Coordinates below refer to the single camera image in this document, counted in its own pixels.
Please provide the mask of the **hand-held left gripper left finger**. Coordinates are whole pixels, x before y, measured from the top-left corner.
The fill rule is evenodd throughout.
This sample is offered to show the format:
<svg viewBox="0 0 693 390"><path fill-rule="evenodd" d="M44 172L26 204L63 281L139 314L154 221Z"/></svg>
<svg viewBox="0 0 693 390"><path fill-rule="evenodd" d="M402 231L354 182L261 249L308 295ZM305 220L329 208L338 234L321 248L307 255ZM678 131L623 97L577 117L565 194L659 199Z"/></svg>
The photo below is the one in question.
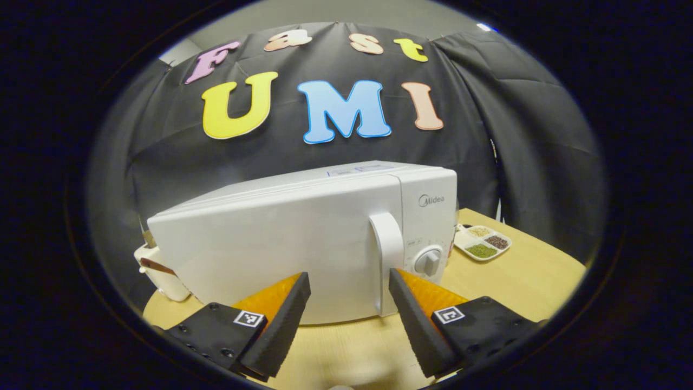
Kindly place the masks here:
<svg viewBox="0 0 693 390"><path fill-rule="evenodd" d="M298 272L231 306L206 304L164 333L232 373L274 378L291 348L310 294L309 274Z"/></svg>

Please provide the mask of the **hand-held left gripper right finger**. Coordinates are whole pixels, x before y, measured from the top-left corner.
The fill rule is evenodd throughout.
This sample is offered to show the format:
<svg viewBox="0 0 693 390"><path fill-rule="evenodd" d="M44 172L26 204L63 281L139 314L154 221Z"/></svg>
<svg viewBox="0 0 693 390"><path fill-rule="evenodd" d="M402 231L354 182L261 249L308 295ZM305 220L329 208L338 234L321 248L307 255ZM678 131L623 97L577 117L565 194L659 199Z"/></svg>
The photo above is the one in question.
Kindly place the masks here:
<svg viewBox="0 0 693 390"><path fill-rule="evenodd" d="M485 365L541 326L494 298L469 300L403 269L390 269L389 293L426 377Z"/></svg>

